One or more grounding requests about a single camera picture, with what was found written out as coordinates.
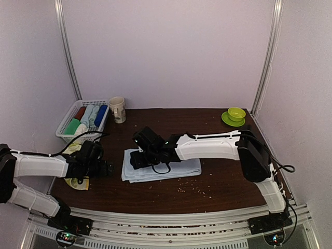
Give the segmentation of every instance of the white mug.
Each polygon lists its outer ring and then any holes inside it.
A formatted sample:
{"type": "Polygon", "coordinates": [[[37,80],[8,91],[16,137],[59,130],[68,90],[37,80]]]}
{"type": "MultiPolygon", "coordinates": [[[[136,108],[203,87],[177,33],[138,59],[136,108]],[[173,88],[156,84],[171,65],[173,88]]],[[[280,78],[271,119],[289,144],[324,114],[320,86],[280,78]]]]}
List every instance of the white mug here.
{"type": "Polygon", "coordinates": [[[126,105],[123,97],[114,97],[109,100],[115,123],[123,123],[126,120],[126,105]]]}

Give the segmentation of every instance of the red rolled towel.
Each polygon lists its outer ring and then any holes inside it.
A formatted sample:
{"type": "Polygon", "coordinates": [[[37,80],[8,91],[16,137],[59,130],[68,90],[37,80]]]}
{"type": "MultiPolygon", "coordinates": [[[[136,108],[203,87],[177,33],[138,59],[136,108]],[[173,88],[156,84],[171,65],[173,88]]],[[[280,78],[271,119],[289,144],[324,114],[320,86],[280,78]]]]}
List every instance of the red rolled towel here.
{"type": "Polygon", "coordinates": [[[76,113],[76,115],[75,115],[74,118],[76,118],[77,120],[81,120],[81,118],[82,118],[83,115],[84,115],[85,109],[86,109],[86,107],[85,107],[85,106],[82,106],[82,107],[78,110],[78,112],[76,113]]]}

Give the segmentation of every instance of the white basket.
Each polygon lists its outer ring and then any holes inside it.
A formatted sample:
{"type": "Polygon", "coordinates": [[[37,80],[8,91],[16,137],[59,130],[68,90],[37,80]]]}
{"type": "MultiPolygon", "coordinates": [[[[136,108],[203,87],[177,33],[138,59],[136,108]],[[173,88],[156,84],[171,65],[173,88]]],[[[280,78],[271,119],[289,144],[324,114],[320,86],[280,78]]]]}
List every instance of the white basket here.
{"type": "MultiPolygon", "coordinates": [[[[66,116],[63,118],[61,121],[57,131],[56,131],[56,136],[61,137],[64,139],[67,143],[69,143],[71,140],[73,140],[77,135],[65,135],[64,131],[66,130],[68,124],[72,121],[72,119],[75,117],[77,114],[78,110],[82,106],[88,106],[88,105],[107,105],[106,112],[104,114],[104,117],[102,119],[102,122],[99,127],[94,127],[94,128],[89,128],[89,131],[103,131],[105,128],[105,124],[108,118],[109,114],[109,106],[108,106],[108,100],[91,100],[91,101],[84,101],[84,100],[78,100],[76,101],[73,106],[70,108],[70,110],[67,112],[66,116]]],[[[98,133],[91,133],[84,135],[76,140],[76,142],[82,144],[84,141],[89,140],[93,141],[97,137],[99,137],[101,134],[98,133]]]]}

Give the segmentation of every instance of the wooden table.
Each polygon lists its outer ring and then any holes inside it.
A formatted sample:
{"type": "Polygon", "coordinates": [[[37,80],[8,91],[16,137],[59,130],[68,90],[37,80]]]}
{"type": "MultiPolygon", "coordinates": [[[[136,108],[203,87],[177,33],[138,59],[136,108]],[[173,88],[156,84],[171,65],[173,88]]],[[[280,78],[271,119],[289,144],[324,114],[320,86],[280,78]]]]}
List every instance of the wooden table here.
{"type": "MultiPolygon", "coordinates": [[[[93,178],[88,191],[68,186],[56,179],[51,194],[69,206],[95,211],[131,214],[183,214],[225,211],[265,205],[255,184],[242,175],[239,161],[201,159],[202,174],[181,179],[133,183],[123,182],[123,151],[137,148],[134,132],[145,126],[167,139],[174,133],[210,134],[236,130],[224,124],[225,109],[133,109],[127,121],[115,124],[110,115],[102,139],[104,158],[113,163],[112,177],[93,178]]],[[[247,112],[246,124],[257,129],[247,112]]]]}

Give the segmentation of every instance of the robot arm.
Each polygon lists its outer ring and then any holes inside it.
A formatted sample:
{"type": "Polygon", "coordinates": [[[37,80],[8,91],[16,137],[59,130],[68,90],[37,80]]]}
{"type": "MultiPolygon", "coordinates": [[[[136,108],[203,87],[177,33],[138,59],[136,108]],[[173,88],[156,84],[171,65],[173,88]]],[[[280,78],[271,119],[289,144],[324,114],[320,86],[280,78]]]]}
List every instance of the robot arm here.
{"type": "Polygon", "coordinates": [[[81,234],[88,234],[92,221],[70,216],[70,208],[50,195],[45,195],[20,183],[20,176],[56,176],[77,178],[108,176],[112,166],[102,160],[103,148],[98,143],[85,141],[76,153],[52,157],[37,156],[35,153],[21,153],[0,145],[0,203],[13,203],[29,210],[36,210],[47,215],[49,225],[67,228],[73,233],[79,227],[81,234]]]}
{"type": "Polygon", "coordinates": [[[222,134],[172,135],[165,141],[145,127],[134,135],[140,151],[131,153],[131,164],[138,169],[193,158],[240,160],[244,177],[259,188],[270,213],[282,213],[286,208],[285,193],[275,181],[273,164],[261,145],[248,139],[250,136],[256,137],[248,128],[222,134]]]}

